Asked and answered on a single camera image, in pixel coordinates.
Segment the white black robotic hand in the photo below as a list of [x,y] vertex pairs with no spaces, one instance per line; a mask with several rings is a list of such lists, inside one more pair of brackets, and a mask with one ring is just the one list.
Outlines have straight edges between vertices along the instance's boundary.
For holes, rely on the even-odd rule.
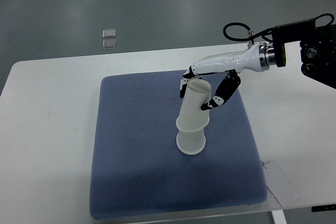
[[201,105],[201,110],[206,111],[225,104],[241,83],[238,76],[240,72],[245,69],[264,72],[276,64],[273,50],[272,43],[259,42],[244,51],[217,54],[197,61],[182,75],[180,97],[185,96],[187,84],[191,80],[201,79],[209,74],[223,73],[224,78],[214,96]]

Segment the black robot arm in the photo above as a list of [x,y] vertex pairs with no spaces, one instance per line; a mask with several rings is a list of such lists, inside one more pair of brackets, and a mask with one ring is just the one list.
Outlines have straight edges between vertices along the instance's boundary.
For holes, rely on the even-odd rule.
[[302,74],[335,88],[335,24],[317,27],[314,18],[276,26],[270,32],[277,67],[286,65],[285,44],[298,41]]

